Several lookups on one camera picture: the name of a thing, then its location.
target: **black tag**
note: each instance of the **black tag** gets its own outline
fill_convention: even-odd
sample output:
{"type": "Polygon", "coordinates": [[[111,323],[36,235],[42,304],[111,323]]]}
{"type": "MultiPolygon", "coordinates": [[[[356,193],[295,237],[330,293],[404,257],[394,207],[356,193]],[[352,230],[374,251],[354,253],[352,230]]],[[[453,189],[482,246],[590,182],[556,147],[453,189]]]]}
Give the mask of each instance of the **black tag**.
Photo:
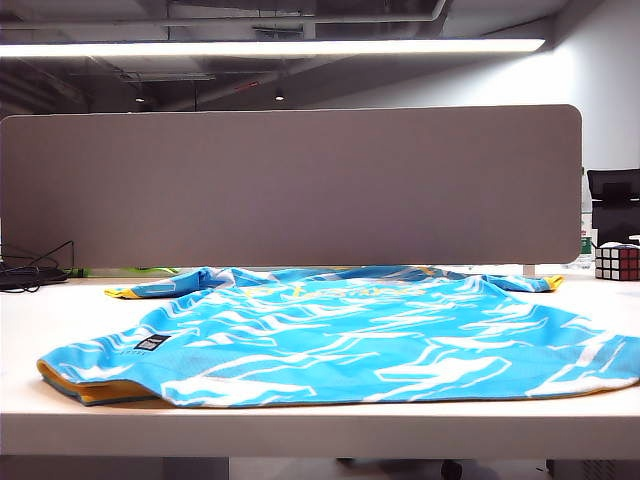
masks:
{"type": "Polygon", "coordinates": [[[151,335],[145,338],[138,345],[134,347],[134,350],[149,350],[152,352],[164,342],[167,338],[171,338],[170,335],[151,335]]]}

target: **white desk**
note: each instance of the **white desk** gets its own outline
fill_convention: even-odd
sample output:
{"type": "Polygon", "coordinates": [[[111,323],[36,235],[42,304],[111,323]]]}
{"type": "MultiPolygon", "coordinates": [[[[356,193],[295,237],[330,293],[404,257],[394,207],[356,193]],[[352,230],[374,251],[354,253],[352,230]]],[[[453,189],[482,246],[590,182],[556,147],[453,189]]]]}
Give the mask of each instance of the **white desk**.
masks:
{"type": "MultiPolygon", "coordinates": [[[[129,328],[166,301],[102,293],[105,285],[137,282],[81,279],[0,294],[4,454],[640,458],[640,387],[542,401],[214,410],[160,401],[84,407],[46,385],[35,368],[39,356],[129,328]]],[[[518,296],[640,335],[638,282],[570,272],[556,293],[518,296]]]]}

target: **desk divider panel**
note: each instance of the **desk divider panel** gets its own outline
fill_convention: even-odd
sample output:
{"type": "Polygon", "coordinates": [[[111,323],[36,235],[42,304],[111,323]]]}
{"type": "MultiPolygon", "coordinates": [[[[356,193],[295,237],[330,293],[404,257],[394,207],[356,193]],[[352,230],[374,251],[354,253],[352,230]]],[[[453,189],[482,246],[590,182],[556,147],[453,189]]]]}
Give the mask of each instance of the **desk divider panel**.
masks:
{"type": "Polygon", "coordinates": [[[581,120],[567,105],[18,116],[1,141],[3,243],[74,240],[82,267],[579,251],[581,120]]]}

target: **exposed ceiling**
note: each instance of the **exposed ceiling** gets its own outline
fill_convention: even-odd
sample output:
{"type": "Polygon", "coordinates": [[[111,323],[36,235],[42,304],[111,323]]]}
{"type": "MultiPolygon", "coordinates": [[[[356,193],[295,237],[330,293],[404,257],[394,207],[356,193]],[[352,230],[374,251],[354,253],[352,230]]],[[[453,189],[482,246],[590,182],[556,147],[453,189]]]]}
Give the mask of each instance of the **exposed ceiling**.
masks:
{"type": "MultiPolygon", "coordinates": [[[[566,4],[567,0],[3,0],[0,42],[477,38],[552,19],[566,4]],[[435,21],[380,21],[388,15],[424,19],[438,7],[443,8],[435,21]],[[341,20],[355,17],[370,21],[341,20]],[[322,19],[333,22],[318,23],[322,19]]],[[[486,59],[0,59],[0,108],[5,115],[296,108],[486,59]],[[276,87],[286,92],[286,101],[274,101],[276,87]]]]}

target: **sports jersey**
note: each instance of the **sports jersey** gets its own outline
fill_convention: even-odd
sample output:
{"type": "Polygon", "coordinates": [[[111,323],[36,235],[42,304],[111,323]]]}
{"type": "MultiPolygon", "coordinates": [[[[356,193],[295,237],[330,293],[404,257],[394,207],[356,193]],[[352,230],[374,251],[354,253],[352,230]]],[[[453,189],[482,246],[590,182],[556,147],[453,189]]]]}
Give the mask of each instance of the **sports jersey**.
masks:
{"type": "Polygon", "coordinates": [[[38,368],[87,405],[524,399],[636,383],[639,339],[507,292],[560,281],[409,266],[204,267],[108,289],[177,298],[129,330],[53,350],[38,368]]]}

